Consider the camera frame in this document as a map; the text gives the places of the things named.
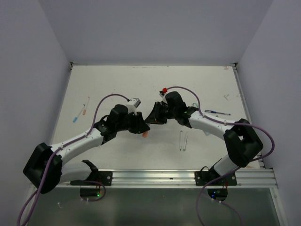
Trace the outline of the purple capped white pen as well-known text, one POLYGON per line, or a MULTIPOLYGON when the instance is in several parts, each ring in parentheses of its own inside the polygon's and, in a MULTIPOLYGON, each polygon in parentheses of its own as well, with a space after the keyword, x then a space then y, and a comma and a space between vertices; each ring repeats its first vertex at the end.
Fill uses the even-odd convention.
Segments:
POLYGON ((183 139, 183 131, 180 131, 180 136, 179 136, 179 150, 182 150, 182 139, 183 139))

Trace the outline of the green white pen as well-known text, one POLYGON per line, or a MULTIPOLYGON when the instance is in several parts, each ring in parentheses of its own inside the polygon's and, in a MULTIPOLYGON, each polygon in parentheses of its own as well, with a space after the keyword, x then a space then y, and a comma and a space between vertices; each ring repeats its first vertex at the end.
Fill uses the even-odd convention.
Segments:
POLYGON ((187 146, 187 139, 188 139, 188 132, 186 131, 183 139, 183 145, 182 145, 182 150, 186 151, 186 146, 187 146))

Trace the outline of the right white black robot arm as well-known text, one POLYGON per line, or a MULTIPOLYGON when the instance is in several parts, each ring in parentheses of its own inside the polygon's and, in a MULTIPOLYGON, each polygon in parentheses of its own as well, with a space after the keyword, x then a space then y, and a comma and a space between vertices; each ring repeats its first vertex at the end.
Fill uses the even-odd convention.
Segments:
POLYGON ((156 102, 145 122, 166 124, 170 119, 188 128, 207 132, 225 142, 227 155, 209 169, 209 179, 215 185, 224 182, 229 172, 238 167, 246 167, 263 149, 263 143, 249 126, 249 121, 221 121, 201 114, 198 108, 187 106, 176 91, 166 94, 162 101, 156 102))

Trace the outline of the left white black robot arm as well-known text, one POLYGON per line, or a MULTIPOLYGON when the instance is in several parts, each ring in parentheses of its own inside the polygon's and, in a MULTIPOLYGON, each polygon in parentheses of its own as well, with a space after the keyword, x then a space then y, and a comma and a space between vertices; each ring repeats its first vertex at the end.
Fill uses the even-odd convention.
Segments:
POLYGON ((55 145, 37 145, 23 173, 41 194, 67 181, 92 185, 98 179, 96 166, 92 162, 83 160, 83 168, 75 173, 64 172, 64 165, 78 155, 114 139, 118 132, 142 134, 149 130, 141 112, 129 112, 125 105, 115 105, 108 115, 82 134, 55 145))

